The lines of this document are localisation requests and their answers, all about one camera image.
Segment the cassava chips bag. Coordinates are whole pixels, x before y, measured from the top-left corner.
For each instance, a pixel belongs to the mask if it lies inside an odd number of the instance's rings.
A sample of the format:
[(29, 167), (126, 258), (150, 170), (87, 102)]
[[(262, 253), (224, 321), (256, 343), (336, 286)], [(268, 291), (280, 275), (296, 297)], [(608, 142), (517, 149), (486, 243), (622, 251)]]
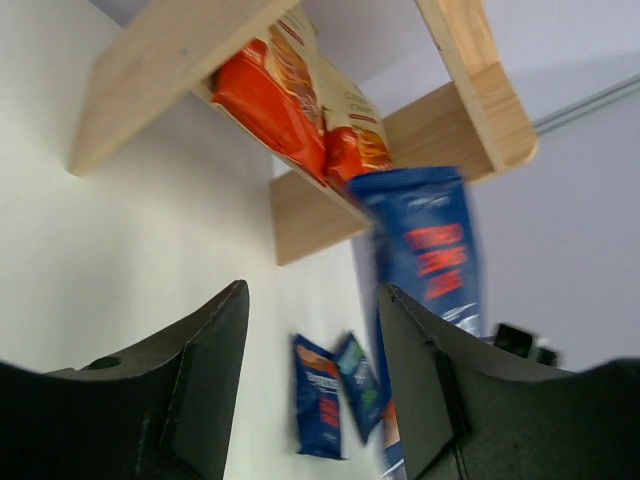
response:
[(217, 70), (211, 103), (273, 154), (325, 185), (318, 63), (312, 24), (295, 6)]
[(354, 177), (389, 170), (392, 157), (376, 105), (329, 59), (319, 57), (325, 178), (341, 191)]

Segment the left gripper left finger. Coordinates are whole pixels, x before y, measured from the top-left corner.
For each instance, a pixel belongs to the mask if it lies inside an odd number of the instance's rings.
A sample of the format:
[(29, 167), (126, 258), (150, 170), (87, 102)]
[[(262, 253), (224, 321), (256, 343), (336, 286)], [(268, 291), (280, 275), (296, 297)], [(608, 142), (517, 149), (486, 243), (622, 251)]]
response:
[(185, 318), (80, 368), (1, 366), (5, 479), (220, 479), (248, 330), (229, 284)]

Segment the blue Burts chilli bag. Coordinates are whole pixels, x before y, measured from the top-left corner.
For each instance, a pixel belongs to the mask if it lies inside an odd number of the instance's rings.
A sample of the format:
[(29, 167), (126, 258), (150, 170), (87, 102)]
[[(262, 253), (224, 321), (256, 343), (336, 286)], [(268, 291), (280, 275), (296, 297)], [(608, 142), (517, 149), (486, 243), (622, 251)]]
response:
[[(480, 267), (464, 181), (456, 168), (375, 171), (354, 177), (347, 188), (374, 220), (377, 284), (399, 287), (439, 318), (480, 336)], [(372, 326), (384, 405), (382, 478), (408, 479), (377, 307)], [(434, 393), (440, 398), (426, 413), (444, 414), (449, 435), (434, 453), (467, 430), (450, 363), (437, 355)]]
[(338, 371), (332, 354), (306, 337), (292, 341), (298, 453), (343, 460)]

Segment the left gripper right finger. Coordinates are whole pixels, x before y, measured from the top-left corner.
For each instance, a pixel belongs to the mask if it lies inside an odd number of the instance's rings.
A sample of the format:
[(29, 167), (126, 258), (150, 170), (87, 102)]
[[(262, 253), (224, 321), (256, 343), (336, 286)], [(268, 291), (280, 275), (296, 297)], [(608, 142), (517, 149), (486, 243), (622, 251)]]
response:
[(394, 285), (379, 318), (411, 479), (635, 479), (639, 363), (568, 372), (496, 348)]

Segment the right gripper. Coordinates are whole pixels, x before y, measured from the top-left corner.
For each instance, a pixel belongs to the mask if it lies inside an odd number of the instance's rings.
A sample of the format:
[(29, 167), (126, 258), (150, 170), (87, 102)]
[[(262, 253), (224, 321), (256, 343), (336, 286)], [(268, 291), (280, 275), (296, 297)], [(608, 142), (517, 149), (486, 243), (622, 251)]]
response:
[(493, 334), (493, 345), (520, 358), (557, 367), (560, 353), (551, 349), (547, 341), (531, 332), (506, 323), (499, 323)]

